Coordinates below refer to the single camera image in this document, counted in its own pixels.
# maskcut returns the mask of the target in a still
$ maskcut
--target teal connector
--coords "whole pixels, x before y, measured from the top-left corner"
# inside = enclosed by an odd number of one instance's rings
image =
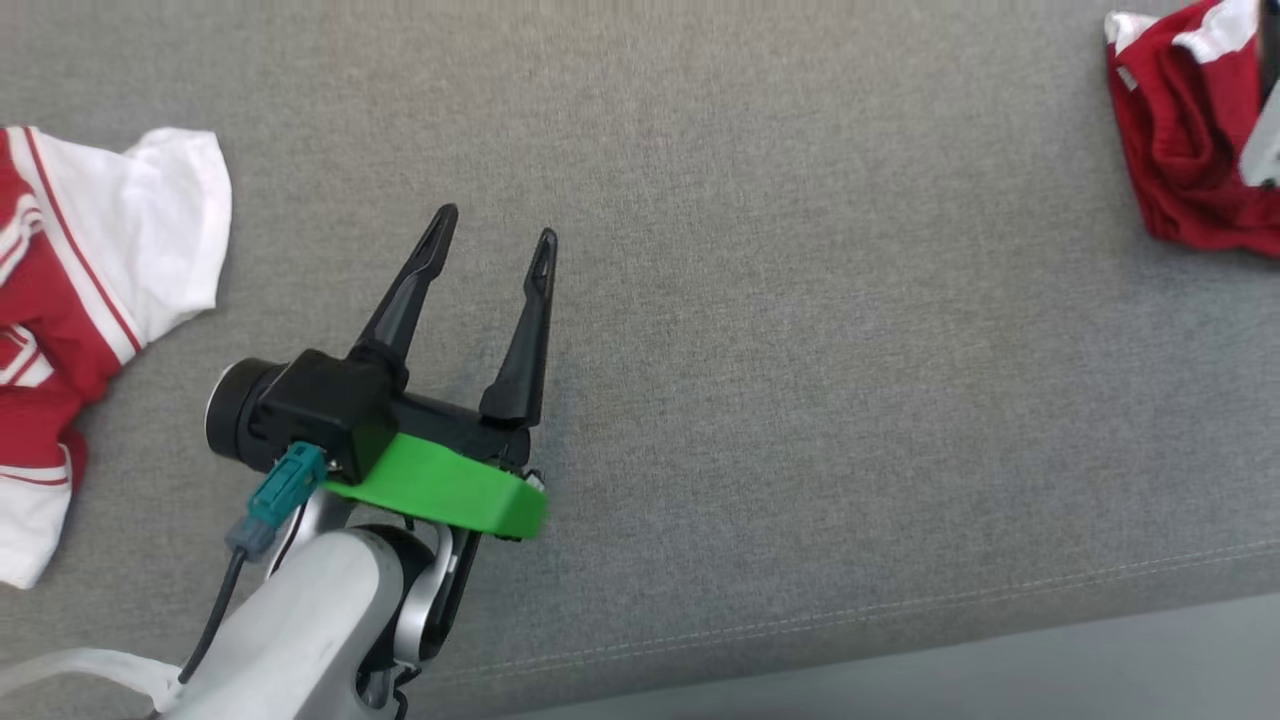
[[[250,498],[248,516],[279,528],[328,477],[324,451],[308,442],[296,442]]]
[[[227,533],[227,546],[257,562],[275,542],[275,530],[328,477],[323,450],[308,442],[291,445],[248,500],[248,515]]]

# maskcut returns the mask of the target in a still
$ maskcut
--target stitching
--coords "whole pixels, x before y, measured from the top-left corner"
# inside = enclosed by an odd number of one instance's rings
[[[1272,544],[1275,542],[1280,542],[1280,541],[1263,541],[1263,542],[1258,542],[1258,543],[1249,543],[1249,544],[1236,546],[1236,548],[1257,547],[1260,544]],[[1199,555],[1208,555],[1211,552],[1193,553],[1193,555],[1190,555],[1188,557],[1199,556]],[[586,665],[594,665],[594,664],[599,664],[599,662],[612,662],[614,660],[625,660],[625,659],[628,659],[628,657],[639,657],[639,656],[643,656],[643,655],[654,655],[654,653],[660,653],[660,652],[671,652],[671,651],[685,650],[685,648],[690,648],[690,647],[708,647],[708,646],[721,644],[721,643],[726,643],[726,642],[749,641],[749,639],[756,639],[756,638],[767,638],[767,637],[773,637],[773,635],[782,635],[782,634],[787,634],[787,633],[800,633],[800,632],[805,632],[805,630],[818,630],[818,629],[823,629],[823,628],[833,628],[836,625],[847,625],[847,624],[852,624],[852,623],[858,623],[858,621],[883,620],[884,618],[893,618],[893,616],[897,616],[897,615],[909,615],[909,614],[913,614],[913,612],[929,612],[929,611],[934,611],[934,610],[947,610],[947,609],[954,609],[954,607],[963,607],[963,606],[966,606],[966,605],[982,605],[982,603],[987,603],[987,602],[998,602],[998,601],[1002,601],[1002,600],[1012,600],[1012,598],[1018,598],[1018,597],[1029,597],[1029,596],[1039,594],[1039,593],[1060,592],[1060,591],[1065,591],[1065,589],[1083,588],[1083,587],[1088,587],[1088,585],[1096,585],[1096,584],[1101,584],[1101,583],[1110,583],[1110,582],[1115,582],[1115,580],[1126,580],[1126,579],[1133,579],[1133,578],[1140,578],[1143,575],[1151,575],[1151,574],[1155,574],[1155,573],[1167,573],[1170,570],[1183,570],[1183,569],[1187,569],[1187,568],[1196,568],[1197,565],[1211,565],[1213,562],[1225,562],[1228,560],[1242,560],[1242,559],[1245,559],[1245,557],[1258,557],[1258,556],[1263,556],[1263,555],[1275,555],[1276,552],[1280,552],[1280,548],[1262,550],[1262,551],[1257,551],[1257,552],[1243,552],[1243,553],[1239,553],[1239,555],[1230,555],[1228,557],[1213,557],[1213,559],[1210,559],[1210,560],[1199,560],[1197,562],[1187,562],[1187,564],[1183,564],[1183,565],[1174,565],[1174,566],[1170,566],[1170,568],[1155,568],[1155,569],[1151,569],[1151,570],[1143,570],[1140,573],[1129,573],[1129,574],[1116,575],[1116,577],[1111,577],[1111,578],[1097,578],[1097,579],[1093,579],[1093,580],[1085,580],[1083,583],[1073,583],[1073,584],[1057,585],[1057,587],[1052,587],[1052,588],[1039,588],[1039,589],[1033,589],[1033,591],[1023,591],[1023,592],[1015,592],[1015,593],[1002,594],[1002,596],[997,596],[997,597],[979,597],[979,598],[975,598],[975,600],[964,600],[964,601],[960,601],[960,602],[950,602],[950,603],[945,603],[945,605],[934,605],[934,606],[931,606],[931,607],[920,607],[920,609],[910,609],[910,610],[895,610],[895,611],[888,611],[888,612],[872,612],[872,614],[865,614],[865,615],[855,615],[852,618],[841,618],[838,620],[828,620],[826,623],[808,624],[808,625],[801,625],[801,626],[797,626],[797,628],[777,628],[777,629],[767,630],[767,632],[763,632],[763,633],[754,633],[754,634],[746,634],[746,635],[735,635],[735,637],[731,637],[731,638],[714,638],[714,639],[709,639],[709,641],[699,641],[699,642],[684,643],[684,644],[676,644],[676,646],[668,646],[668,647],[658,647],[658,648],[650,648],[650,650],[637,650],[637,651],[626,652],[626,653],[622,653],[622,655],[611,655],[611,656],[607,656],[607,657],[594,657],[594,659],[575,660],[572,662],[561,662],[561,664],[557,664],[557,665],[545,665],[543,667],[530,667],[530,669],[526,669],[526,670],[515,670],[515,671],[511,671],[511,673],[499,673],[497,675],[480,675],[479,671],[471,671],[471,673],[467,673],[467,676],[456,676],[456,678],[453,678],[449,682],[440,683],[440,685],[442,687],[452,687],[452,685],[461,685],[461,684],[475,683],[475,682],[481,682],[481,680],[488,682],[488,680],[497,680],[497,679],[502,679],[502,678],[513,678],[513,676],[517,676],[517,675],[529,675],[529,674],[534,674],[534,673],[547,673],[547,671],[550,671],[550,670],[559,670],[559,669],[564,669],[564,667],[584,667]],[[1140,565],[1151,565],[1153,562],[1160,562],[1160,560],[1151,560],[1151,561],[1147,561],[1147,562],[1135,562],[1134,565],[1124,565],[1123,568],[1134,568],[1134,566],[1140,566]],[[1042,583],[1041,580],[1037,580],[1036,583],[1024,583],[1024,585],[1025,584],[1041,584],[1041,583]]]
[[[927,603],[936,603],[936,602],[948,602],[948,601],[966,598],[966,597],[979,597],[979,596],[991,594],[991,593],[1009,593],[1009,592],[1015,592],[1015,591],[1024,591],[1027,588],[1033,588],[1033,587],[1038,587],[1038,585],[1046,585],[1046,584],[1051,584],[1051,583],[1061,583],[1061,582],[1065,582],[1065,580],[1076,580],[1076,579],[1080,579],[1080,578],[1091,578],[1091,577],[1096,577],[1096,575],[1110,575],[1110,574],[1114,574],[1114,573],[1121,573],[1124,570],[1133,570],[1135,568],[1146,568],[1146,566],[1149,566],[1149,565],[1160,565],[1160,564],[1165,564],[1165,562],[1175,562],[1175,561],[1179,561],[1179,560],[1192,560],[1192,559],[1197,559],[1197,557],[1204,557],[1204,556],[1208,556],[1208,555],[1219,555],[1219,553],[1222,553],[1222,552],[1231,552],[1231,551],[1238,551],[1238,550],[1251,550],[1251,548],[1265,547],[1265,546],[1271,546],[1271,544],[1276,544],[1276,543],[1280,543],[1280,538],[1272,538],[1272,539],[1265,539],[1265,541],[1258,541],[1258,542],[1251,542],[1251,543],[1245,543],[1245,544],[1235,544],[1235,546],[1230,546],[1230,547],[1220,547],[1220,548],[1216,548],[1216,550],[1206,550],[1206,551],[1202,551],[1202,552],[1190,552],[1190,553],[1187,553],[1187,555],[1174,555],[1174,556],[1170,556],[1170,557],[1161,557],[1161,559],[1157,559],[1157,560],[1144,560],[1142,562],[1130,562],[1128,565],[1117,565],[1117,566],[1114,566],[1114,568],[1103,568],[1103,569],[1100,569],[1100,570],[1089,570],[1089,571],[1085,571],[1085,573],[1075,573],[1075,574],[1071,574],[1071,575],[1059,575],[1059,577],[1055,577],[1055,578],[1044,578],[1044,579],[1041,579],[1041,580],[1029,580],[1029,582],[1025,582],[1025,583],[1016,583],[1016,584],[1009,584],[1009,585],[997,585],[997,587],[982,588],[982,589],[975,589],[975,591],[965,591],[965,592],[959,592],[959,593],[938,594],[938,596],[931,596],[931,597],[920,597],[920,598],[914,598],[914,600],[904,600],[904,601],[897,601],[897,602],[886,602],[886,603],[879,603],[879,605],[864,605],[861,607],[850,607],[850,609],[845,609],[845,610],[835,610],[835,611],[831,611],[831,612],[818,612],[818,614],[810,614],[810,615],[800,615],[797,618],[790,618],[790,619],[786,619],[786,620],[768,620],[768,621],[764,621],[764,623],[751,623],[751,624],[746,624],[746,625],[735,625],[735,626],[731,626],[731,628],[719,628],[719,629],[713,629],[713,630],[700,630],[700,632],[696,632],[696,633],[686,633],[686,634],[681,634],[681,635],[669,635],[669,637],[663,637],[663,638],[652,638],[652,639],[646,639],[646,641],[626,642],[626,643],[617,643],[617,644],[604,644],[604,646],[593,647],[593,648],[588,648],[588,650],[576,650],[576,651],[571,651],[571,652],[561,652],[561,653],[554,653],[554,655],[543,655],[543,656],[529,657],[529,659],[524,659],[524,660],[511,660],[511,661],[506,661],[506,662],[494,662],[494,664],[490,664],[490,665],[479,665],[479,666],[475,666],[475,667],[466,667],[466,669],[462,669],[462,670],[452,670],[452,671],[447,671],[447,673],[439,673],[439,674],[434,674],[433,678],[434,679],[445,679],[445,678],[457,678],[457,676],[461,676],[461,675],[479,675],[479,674],[486,673],[489,670],[499,670],[499,669],[503,669],[503,667],[517,667],[517,666],[521,666],[521,665],[532,665],[532,664],[536,664],[536,662],[548,662],[548,661],[552,661],[552,660],[567,660],[570,657],[581,657],[584,655],[600,655],[600,653],[607,653],[607,652],[616,652],[616,651],[620,651],[620,650],[630,650],[630,648],[646,647],[646,646],[652,646],[652,644],[663,644],[663,643],[689,641],[689,639],[695,639],[695,638],[705,638],[705,637],[710,637],[710,635],[724,635],[724,634],[731,634],[731,633],[760,630],[760,629],[764,629],[764,628],[774,628],[774,626],[780,626],[780,625],[792,625],[792,624],[797,624],[797,623],[805,623],[805,624],[808,624],[808,623],[813,623],[815,620],[824,620],[824,619],[828,619],[828,618],[838,618],[838,616],[844,616],[844,615],[860,615],[860,614],[865,614],[868,611],[874,611],[874,610],[893,610],[893,609],[910,607],[910,606],[914,606],[914,605],[927,605]],[[1238,556],[1231,556],[1231,557],[1220,557],[1217,560],[1234,560],[1236,557],[1240,557],[1240,556],[1238,555]],[[1178,565],[1175,568],[1190,568],[1193,565],[1197,565],[1197,564]],[[1070,588],[1070,587],[1076,587],[1076,585],[1065,585],[1062,588],[1053,588],[1053,589],[1065,589],[1065,588]],[[1018,597],[1019,594],[1028,594],[1028,593],[1018,593],[1018,592],[1015,592],[1015,594],[1011,594],[1009,597]],[[749,635],[749,637],[759,637],[759,635]],[[678,647],[684,648],[684,647],[690,647],[690,646],[682,644],[682,646],[678,646]],[[664,650],[676,650],[676,648],[664,648]],[[631,653],[623,655],[623,656],[620,656],[620,657],[628,657],[630,655]],[[488,678],[502,678],[502,676],[506,676],[506,674],[503,674],[503,675],[488,675]]]

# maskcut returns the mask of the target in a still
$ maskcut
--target clothing item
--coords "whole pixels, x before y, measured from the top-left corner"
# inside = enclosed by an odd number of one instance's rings
[[[1107,70],[1151,234],[1197,250],[1280,256],[1280,195],[1238,161],[1261,114],[1256,0],[1202,1],[1165,18],[1110,13]]]
[[[70,427],[147,343],[214,306],[230,181],[209,132],[124,154],[0,133],[0,580],[29,588],[86,464]]]

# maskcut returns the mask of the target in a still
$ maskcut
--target gray fabric surface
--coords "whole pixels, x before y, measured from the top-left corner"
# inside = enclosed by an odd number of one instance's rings
[[[40,585],[0,588],[0,662],[184,659],[255,483],[205,447],[218,372],[344,348],[445,201],[411,365],[449,401],[561,232],[552,507],[481,547],[411,717],[1280,589],[1277,269],[1144,236],[1110,3],[269,5],[5,10],[3,122],[216,131],[236,213],[219,309],[83,416],[87,483]],[[142,708],[69,680],[0,701]]]
[[[1265,594],[503,720],[1274,720],[1277,614]]]

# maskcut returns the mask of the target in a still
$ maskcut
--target cable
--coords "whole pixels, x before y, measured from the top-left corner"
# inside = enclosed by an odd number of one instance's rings
[[[1280,79],[1280,3],[1262,0],[1258,4],[1258,79],[1262,81],[1262,102],[1267,104]]]
[[[223,587],[218,591],[218,600],[214,601],[214,609],[209,612],[205,632],[200,634],[196,650],[191,653],[191,660],[187,661],[182,673],[178,674],[179,683],[187,684],[196,667],[200,667],[200,661],[205,659],[205,653],[209,652],[209,646],[214,644],[214,635],[218,634],[218,626],[223,624],[223,615],[227,615],[227,606],[232,602],[232,591],[236,589],[236,580],[239,578],[239,570],[244,566],[247,557],[248,551],[242,547],[232,552],[232,561],[227,566],[227,574],[223,575]]]
[[[399,674],[399,678],[396,678],[394,687],[398,688],[398,687],[403,685],[404,683],[412,680],[413,678],[417,678],[421,674],[422,674],[422,669],[421,667],[415,667],[412,670],[404,670],[403,673]]]
[[[394,691],[392,696],[396,698],[396,705],[398,705],[396,708],[396,720],[404,720],[408,715],[408,698],[399,691]]]

